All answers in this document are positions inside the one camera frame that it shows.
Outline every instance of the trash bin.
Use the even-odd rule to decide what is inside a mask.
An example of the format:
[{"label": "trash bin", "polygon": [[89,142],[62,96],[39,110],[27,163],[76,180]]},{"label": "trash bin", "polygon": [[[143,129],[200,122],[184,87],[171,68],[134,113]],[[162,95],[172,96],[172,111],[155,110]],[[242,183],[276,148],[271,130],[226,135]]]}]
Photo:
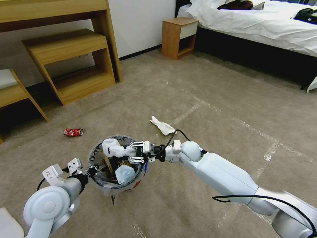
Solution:
[{"label": "trash bin", "polygon": [[[135,140],[131,137],[123,135],[110,136],[105,139],[108,138],[116,139],[123,147],[129,146],[130,143],[135,142]],[[111,174],[110,169],[108,168],[104,160],[105,155],[102,151],[103,141],[104,140],[96,145],[96,147],[91,151],[88,157],[88,167],[99,165],[98,175],[93,178],[93,181],[97,185],[98,189],[100,189],[105,196],[113,196],[135,188],[144,177],[148,162],[141,165],[132,164],[131,166],[134,168],[135,176],[129,181],[126,181],[119,185],[116,183],[115,174]]]}]

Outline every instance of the baseboard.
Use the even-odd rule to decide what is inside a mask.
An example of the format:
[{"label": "baseboard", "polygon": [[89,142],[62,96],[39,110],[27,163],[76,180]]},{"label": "baseboard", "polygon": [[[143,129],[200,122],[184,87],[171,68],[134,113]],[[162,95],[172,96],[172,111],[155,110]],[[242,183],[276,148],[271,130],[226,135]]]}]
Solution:
[{"label": "baseboard", "polygon": [[131,57],[135,57],[135,56],[138,56],[138,55],[141,55],[141,54],[144,54],[144,53],[147,53],[149,51],[152,51],[152,50],[156,50],[158,48],[162,47],[162,44],[159,44],[157,46],[153,46],[153,47],[150,47],[150,48],[147,48],[145,50],[141,50],[141,51],[138,51],[138,52],[135,52],[135,53],[132,53],[132,54],[129,54],[129,55],[126,55],[126,56],[122,56],[122,57],[119,57],[119,60],[126,60],[128,58],[131,58]]}]

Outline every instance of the nightstand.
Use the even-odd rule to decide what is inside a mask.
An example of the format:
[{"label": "nightstand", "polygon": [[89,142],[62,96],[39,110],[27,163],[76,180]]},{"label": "nightstand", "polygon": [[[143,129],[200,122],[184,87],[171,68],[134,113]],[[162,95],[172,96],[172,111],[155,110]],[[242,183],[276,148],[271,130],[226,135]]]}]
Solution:
[{"label": "nightstand", "polygon": [[163,21],[162,54],[179,59],[194,51],[198,20],[172,18]]}]

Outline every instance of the black cable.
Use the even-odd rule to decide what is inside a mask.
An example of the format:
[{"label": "black cable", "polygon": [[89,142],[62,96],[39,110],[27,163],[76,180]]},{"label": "black cable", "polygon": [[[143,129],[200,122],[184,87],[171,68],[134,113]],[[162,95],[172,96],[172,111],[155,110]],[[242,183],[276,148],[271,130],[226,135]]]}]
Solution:
[{"label": "black cable", "polygon": [[315,225],[313,224],[313,222],[308,218],[308,216],[305,215],[305,213],[303,213],[301,210],[299,210],[297,207],[295,207],[294,205],[283,201],[281,199],[278,198],[274,198],[274,197],[268,197],[268,196],[262,196],[262,195],[226,195],[226,196],[214,196],[211,197],[212,199],[218,201],[218,202],[223,202],[223,203],[227,203],[227,202],[231,202],[230,200],[220,200],[219,198],[235,198],[235,197],[252,197],[252,198],[266,198],[266,199],[271,199],[271,200],[275,200],[281,203],[284,203],[288,206],[290,206],[291,208],[293,208],[294,210],[296,210],[299,214],[301,214],[310,224],[311,229],[313,231],[313,233],[308,237],[308,238],[313,238],[313,237],[317,237],[317,232],[316,232],[316,228]]},{"label": "black cable", "polygon": [[40,190],[40,187],[41,187],[41,185],[42,185],[42,183],[45,181],[45,179],[42,179],[42,181],[39,183],[39,185],[37,186],[37,189],[36,189],[36,191],[38,191],[38,190]]},{"label": "black cable", "polygon": [[[188,139],[188,137],[184,134],[184,132],[182,132],[180,129],[176,129],[176,130],[173,132],[173,134],[172,134],[171,138],[169,139],[169,141],[167,142],[167,144],[165,145],[164,150],[166,150],[166,147],[168,147],[168,145],[169,145],[170,142],[172,141],[172,139],[173,139],[173,137],[174,137],[174,135],[175,135],[175,133],[176,133],[177,131],[179,131],[180,133],[182,133],[183,136],[184,136],[188,141],[190,141],[190,139]],[[155,156],[161,154],[164,150],[161,150],[160,152],[158,152],[158,153],[156,153],[156,154],[154,154],[154,155],[149,156],[149,158],[152,158],[152,157],[155,157]]]}]

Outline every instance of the bed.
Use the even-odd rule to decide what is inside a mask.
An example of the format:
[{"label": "bed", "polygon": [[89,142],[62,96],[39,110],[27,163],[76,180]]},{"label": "bed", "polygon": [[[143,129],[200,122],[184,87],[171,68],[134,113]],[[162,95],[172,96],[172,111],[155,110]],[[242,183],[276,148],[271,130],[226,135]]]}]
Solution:
[{"label": "bed", "polygon": [[317,25],[291,19],[299,10],[317,6],[266,1],[261,11],[217,10],[222,1],[177,0],[177,16],[199,20],[196,49],[224,59],[251,58],[288,73],[307,92],[317,88]]}]

